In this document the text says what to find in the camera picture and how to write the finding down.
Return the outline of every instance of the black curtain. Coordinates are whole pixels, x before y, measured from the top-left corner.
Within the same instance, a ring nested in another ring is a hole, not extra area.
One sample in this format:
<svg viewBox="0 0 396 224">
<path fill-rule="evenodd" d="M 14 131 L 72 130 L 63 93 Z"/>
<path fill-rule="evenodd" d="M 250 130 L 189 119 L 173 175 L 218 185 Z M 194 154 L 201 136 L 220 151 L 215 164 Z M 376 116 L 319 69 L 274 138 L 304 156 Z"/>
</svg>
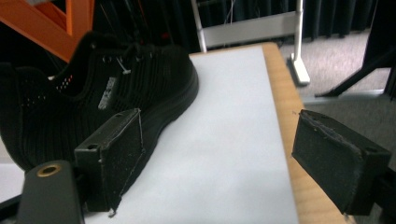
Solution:
<svg viewBox="0 0 396 224">
<path fill-rule="evenodd" d="M 294 11 L 296 0 L 200 0 L 204 27 Z M 305 0 L 303 36 L 312 39 L 370 27 L 375 0 Z"/>
</svg>

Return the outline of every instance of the wooden edge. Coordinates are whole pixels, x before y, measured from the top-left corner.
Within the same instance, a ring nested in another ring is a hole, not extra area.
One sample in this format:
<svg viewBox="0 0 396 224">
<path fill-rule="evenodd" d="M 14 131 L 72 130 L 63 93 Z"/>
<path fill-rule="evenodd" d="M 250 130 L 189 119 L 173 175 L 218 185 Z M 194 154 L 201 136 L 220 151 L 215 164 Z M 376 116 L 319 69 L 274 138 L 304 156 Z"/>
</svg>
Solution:
<svg viewBox="0 0 396 224">
<path fill-rule="evenodd" d="M 270 78 L 283 146 L 290 171 L 300 223 L 346 223 L 320 186 L 291 156 L 299 113 L 304 105 L 292 82 L 286 63 L 275 43 L 262 44 Z"/>
</svg>

